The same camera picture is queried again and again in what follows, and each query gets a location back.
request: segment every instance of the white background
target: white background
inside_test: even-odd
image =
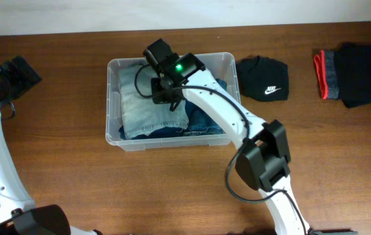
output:
[[[0,35],[371,20],[371,0],[3,0]]]

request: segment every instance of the wooden table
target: wooden table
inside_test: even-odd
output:
[[[223,175],[234,147],[124,152],[105,140],[106,65],[141,57],[164,38],[179,54],[263,55],[289,65],[285,102],[242,104],[287,128],[293,190],[316,229],[371,234],[371,105],[319,98],[312,55],[371,43],[371,23],[331,23],[0,37],[0,63],[23,55],[43,81],[3,122],[17,171],[37,206],[59,204],[72,225],[105,234],[226,234],[274,228],[263,205],[243,204]],[[259,198],[236,173],[241,195]]]

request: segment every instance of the gray denim cloth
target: gray denim cloth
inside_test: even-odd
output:
[[[130,140],[140,134],[149,135],[164,127],[186,129],[188,117],[185,101],[182,101],[175,111],[171,112],[170,104],[154,104],[152,99],[141,97],[135,88],[135,74],[142,65],[119,71],[121,112],[126,139]],[[151,78],[157,75],[151,67],[142,69],[138,76],[138,88],[142,94],[150,95]]]

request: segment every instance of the white storage box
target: white storage box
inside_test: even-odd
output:
[[[196,55],[205,65],[214,78],[220,78],[227,83],[227,92],[240,103],[238,80],[236,77],[235,60],[227,52]],[[208,134],[202,136],[185,136],[173,138],[153,138],[145,140],[122,140],[119,129],[123,125],[121,119],[121,105],[119,93],[120,69],[133,64],[145,64],[144,58],[113,59],[107,67],[107,115],[106,140],[113,146],[119,146],[125,151],[136,151],[150,148],[165,148],[178,146],[226,145],[231,140],[226,134]]]

